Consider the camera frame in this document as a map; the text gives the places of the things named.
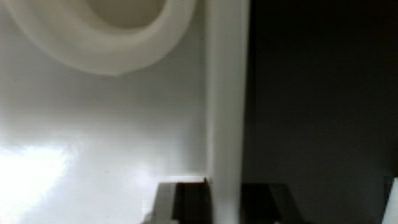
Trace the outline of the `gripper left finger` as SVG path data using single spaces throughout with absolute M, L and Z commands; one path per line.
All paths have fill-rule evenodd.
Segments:
M 158 184 L 153 208 L 142 224 L 213 224 L 213 200 L 206 178 Z

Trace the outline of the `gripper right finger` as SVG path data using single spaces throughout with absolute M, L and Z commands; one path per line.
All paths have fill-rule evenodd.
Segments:
M 286 184 L 242 185 L 240 224 L 307 224 Z

